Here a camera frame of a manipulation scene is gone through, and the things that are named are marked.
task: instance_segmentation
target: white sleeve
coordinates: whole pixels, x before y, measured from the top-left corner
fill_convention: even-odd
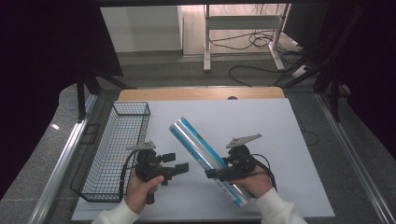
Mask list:
[[[139,218],[139,215],[132,211],[125,201],[122,200],[117,207],[110,211],[103,211],[92,222],[92,224],[131,224]]]
[[[295,204],[285,202],[274,188],[258,198],[255,203],[262,212],[262,224],[306,223]]]

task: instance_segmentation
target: metal frame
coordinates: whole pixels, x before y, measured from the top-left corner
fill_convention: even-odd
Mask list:
[[[33,210],[32,215],[29,218],[28,223],[43,223],[48,211],[50,210],[50,206],[55,198],[55,195],[62,183],[64,178],[64,174],[66,173],[67,167],[72,160],[74,151],[77,147],[78,139],[81,137],[84,128],[87,124],[87,119],[92,111],[92,107],[96,101],[96,96],[91,95],[88,98],[86,108],[87,108],[87,115],[85,119],[81,122],[78,122],[72,133],[69,136],[69,139],[64,146],[64,150],[55,165],[55,168],[52,171],[52,174],[47,182],[46,187],[43,190],[38,202],[35,206],[35,210]]]
[[[346,156],[352,165],[355,174],[357,175],[361,185],[363,186],[367,196],[369,197],[375,211],[377,212],[381,222],[384,224],[396,223],[395,218],[389,210],[388,204],[382,196],[378,186],[375,184],[373,179],[370,177],[366,168],[364,167],[358,153],[349,141],[343,126],[339,123],[332,115],[330,111],[329,103],[324,93],[317,93],[317,99],[320,107],[322,108],[327,120],[332,126],[332,130],[336,135],[341,147],[346,153]]]
[[[247,30],[247,29],[275,29],[274,41],[268,45],[268,49],[273,56],[276,69],[284,71],[285,66],[277,52],[277,43],[285,23],[286,14],[288,13],[289,4],[280,16],[262,15],[262,16],[213,16],[210,17],[210,5],[205,5],[205,50],[204,50],[204,71],[210,72],[210,38],[211,30]]]

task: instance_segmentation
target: gray carpet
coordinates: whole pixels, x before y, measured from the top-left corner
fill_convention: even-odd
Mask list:
[[[246,60],[240,57],[238,61],[228,61],[226,57],[217,58],[212,62],[210,73],[204,73],[203,63],[194,59],[177,63],[123,63],[124,77],[117,77],[117,79],[138,88],[240,86],[242,84],[228,77],[228,71],[233,66],[250,65],[275,70],[268,56],[264,55],[259,58],[260,60]],[[280,76],[280,74],[249,68],[238,68],[233,71],[233,74],[252,86],[271,85]],[[120,89],[101,78],[99,81],[105,89],[104,93],[117,98]],[[307,221],[308,223],[381,223],[319,107],[318,100],[312,91],[314,81],[315,77],[312,77],[293,88],[284,90],[296,112],[301,129],[306,131],[304,132],[305,142],[309,145],[309,152],[336,214],[335,218],[317,218]],[[61,129],[54,130],[49,126],[35,149],[35,153],[0,202],[0,223],[26,223],[29,219],[64,148],[68,135],[77,121],[76,104],[76,87],[71,86],[62,92],[59,108],[52,121]],[[395,160],[354,115],[344,99],[340,101],[340,118],[352,143],[358,149],[361,160],[381,189],[389,207],[396,207]],[[75,169],[76,165],[73,164],[57,193],[46,223],[70,223],[70,217],[78,199],[77,194],[69,188],[72,180],[69,174],[72,174]]]

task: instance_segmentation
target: dark curtain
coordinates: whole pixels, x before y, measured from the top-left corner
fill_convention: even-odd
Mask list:
[[[396,159],[396,1],[370,1],[337,70],[350,106]]]
[[[68,2],[0,3],[1,197],[77,74],[122,75],[99,6]]]

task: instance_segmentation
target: person's arm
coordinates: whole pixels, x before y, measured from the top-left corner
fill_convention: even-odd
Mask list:
[[[272,187],[268,175],[262,175],[264,170],[259,166],[253,171],[253,176],[229,181],[230,184],[240,184],[256,196],[255,203],[262,212],[262,224],[300,224],[306,223],[294,203],[284,201]]]
[[[146,206],[148,193],[157,191],[161,182],[163,182],[163,176],[161,175],[145,183],[133,172],[126,198],[115,208],[101,212],[92,224],[131,224],[135,222]]]

